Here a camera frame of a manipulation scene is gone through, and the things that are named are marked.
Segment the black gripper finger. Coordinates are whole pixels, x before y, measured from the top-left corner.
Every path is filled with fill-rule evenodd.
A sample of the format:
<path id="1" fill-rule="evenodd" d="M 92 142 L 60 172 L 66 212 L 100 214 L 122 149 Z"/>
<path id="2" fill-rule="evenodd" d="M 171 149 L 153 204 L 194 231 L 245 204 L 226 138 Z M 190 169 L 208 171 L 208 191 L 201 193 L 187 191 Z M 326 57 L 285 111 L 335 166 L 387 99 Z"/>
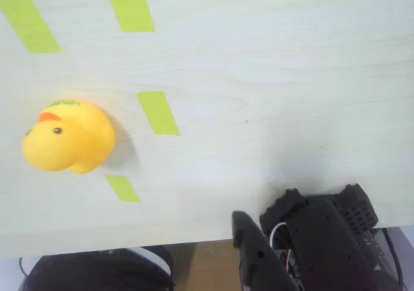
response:
<path id="1" fill-rule="evenodd" d="M 239 252 L 243 290 L 295 290 L 287 270 L 253 219 L 243 211 L 232 213 L 233 246 Z"/>

